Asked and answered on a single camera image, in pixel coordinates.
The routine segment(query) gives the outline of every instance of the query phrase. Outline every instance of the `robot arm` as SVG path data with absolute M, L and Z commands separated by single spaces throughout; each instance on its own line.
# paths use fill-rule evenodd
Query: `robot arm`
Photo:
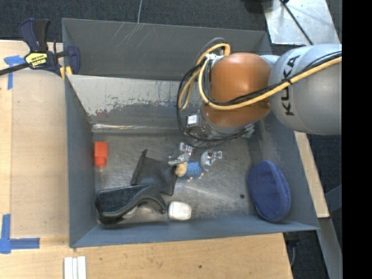
M 195 147 L 251 133 L 269 111 L 298 132 L 341 133 L 341 45 L 303 46 L 280 57 L 230 53 L 230 46 L 223 55 L 213 51 L 198 59 L 178 90 L 179 125 Z M 195 81 L 201 105 L 183 126 L 180 111 L 187 107 Z

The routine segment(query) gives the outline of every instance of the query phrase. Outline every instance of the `wooden board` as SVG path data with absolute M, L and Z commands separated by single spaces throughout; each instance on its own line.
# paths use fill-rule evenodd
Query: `wooden board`
M 57 44 L 58 51 L 61 48 L 62 44 Z M 2 59 L 15 55 L 23 57 L 27 53 L 28 46 L 22 41 L 1 42 Z M 29 68 L 13 73 L 11 90 L 7 89 L 8 75 L 2 76 L 1 81 L 0 96 L 4 98 L 0 104 L 5 114 L 1 117 L 1 132 L 5 132 L 5 136 L 0 160 L 1 193 L 4 194 L 1 195 L 0 213 L 11 213 L 12 238 L 67 235 L 63 81 L 49 71 Z
M 68 248 L 67 237 L 0 255 L 1 278 L 63 278 L 64 257 L 85 256 L 87 278 L 293 278 L 282 234 Z

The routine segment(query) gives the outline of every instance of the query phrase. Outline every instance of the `blue tape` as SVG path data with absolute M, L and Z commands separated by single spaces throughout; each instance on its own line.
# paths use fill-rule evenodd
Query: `blue tape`
M 19 64 L 23 64 L 23 63 L 26 62 L 19 55 L 17 55 L 17 56 L 11 56 L 11 57 L 5 57 L 4 58 L 4 61 L 9 65 L 9 67 L 12 67 L 12 66 L 15 66 L 15 65 L 19 65 Z M 8 90 L 10 90 L 12 88 L 13 88 L 13 73 L 11 72 L 8 75 Z
M 10 239 L 10 214 L 2 216 L 0 253 L 9 254 L 17 249 L 38 249 L 40 238 Z

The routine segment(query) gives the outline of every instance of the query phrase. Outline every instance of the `metal part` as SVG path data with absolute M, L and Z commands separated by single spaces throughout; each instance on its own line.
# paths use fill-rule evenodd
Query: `metal part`
M 309 45 L 289 11 L 313 44 L 339 43 L 326 0 L 262 1 L 264 14 L 273 44 Z
M 209 168 L 217 159 L 222 159 L 222 151 L 207 150 L 200 157 L 200 165 L 204 171 L 209 171 Z
M 189 145 L 181 142 L 180 143 L 180 151 L 182 151 L 183 153 L 179 157 L 177 157 L 177 159 L 170 159 L 168 161 L 168 164 L 170 166 L 175 166 L 175 165 L 178 165 L 180 163 L 187 162 L 189 160 L 189 158 L 191 157 L 192 150 L 193 150 L 192 146 L 189 146 Z

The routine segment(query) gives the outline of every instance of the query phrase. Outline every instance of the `kuka logo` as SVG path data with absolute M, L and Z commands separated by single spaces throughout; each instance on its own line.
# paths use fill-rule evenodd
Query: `kuka logo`
M 289 71 L 286 71 L 285 69 L 283 70 L 284 79 L 288 79 L 289 75 L 292 73 L 292 69 L 295 66 L 295 62 L 296 62 L 298 57 L 300 57 L 300 56 L 298 55 L 298 56 L 295 56 L 293 58 L 290 58 L 289 61 L 287 62 L 287 65 L 290 67 L 290 69 L 289 69 Z M 282 100 L 281 104 L 285 109 L 285 114 L 287 116 L 294 116 L 295 114 L 293 114 L 293 112 L 291 112 L 291 103 L 289 102 L 289 89 L 288 89 L 288 87 L 283 89 L 283 91 L 284 91 L 285 96 L 283 96 L 281 98 L 281 100 Z

